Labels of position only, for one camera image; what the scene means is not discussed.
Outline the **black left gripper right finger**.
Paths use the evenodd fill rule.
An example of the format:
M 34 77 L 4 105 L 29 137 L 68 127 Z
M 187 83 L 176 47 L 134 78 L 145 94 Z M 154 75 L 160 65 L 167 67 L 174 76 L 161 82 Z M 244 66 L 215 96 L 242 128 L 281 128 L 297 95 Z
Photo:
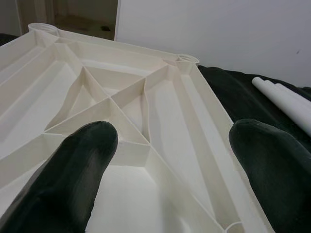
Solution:
M 311 231 L 311 153 L 291 134 L 238 120 L 229 142 L 276 233 Z

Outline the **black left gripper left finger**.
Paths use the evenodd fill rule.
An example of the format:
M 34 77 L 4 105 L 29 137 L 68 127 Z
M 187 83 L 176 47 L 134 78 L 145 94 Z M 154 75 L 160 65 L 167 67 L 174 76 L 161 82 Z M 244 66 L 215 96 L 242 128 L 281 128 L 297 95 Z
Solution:
M 117 130 L 106 121 L 67 136 L 2 215 L 1 232 L 83 233 L 117 145 Z

